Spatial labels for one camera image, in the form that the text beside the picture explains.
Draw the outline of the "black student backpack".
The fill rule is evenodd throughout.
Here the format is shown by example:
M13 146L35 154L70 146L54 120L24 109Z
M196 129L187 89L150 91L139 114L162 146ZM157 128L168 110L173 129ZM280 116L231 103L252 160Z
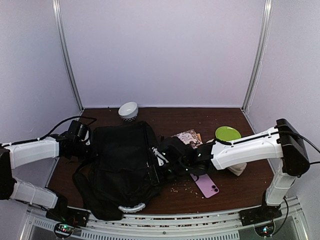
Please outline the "black student backpack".
M152 152L158 140L147 122L97 127L90 141L92 151L72 180L96 219L121 220L120 206L147 204L160 194L148 170L158 162Z

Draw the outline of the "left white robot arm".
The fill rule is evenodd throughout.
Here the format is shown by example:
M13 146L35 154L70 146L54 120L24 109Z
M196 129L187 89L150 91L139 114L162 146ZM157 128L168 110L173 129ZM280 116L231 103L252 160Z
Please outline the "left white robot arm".
M15 178L12 171L23 165L59 157L84 159L90 151L91 129L77 119L62 134L1 144L0 198L16 200L43 208L51 218L67 222L72 218L68 200L45 187Z

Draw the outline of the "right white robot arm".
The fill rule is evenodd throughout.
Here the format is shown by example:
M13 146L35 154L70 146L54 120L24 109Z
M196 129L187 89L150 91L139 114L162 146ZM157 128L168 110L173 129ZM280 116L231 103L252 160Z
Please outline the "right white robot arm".
M262 206L256 210L259 220L268 220L275 212L297 177L310 169L305 140L284 118L276 126L263 132L231 141L213 139L194 148L178 137L168 137L159 146L152 147L155 158L149 163L148 172L153 185L180 176L207 173L210 165L216 170L259 161L281 159L279 168L262 199Z

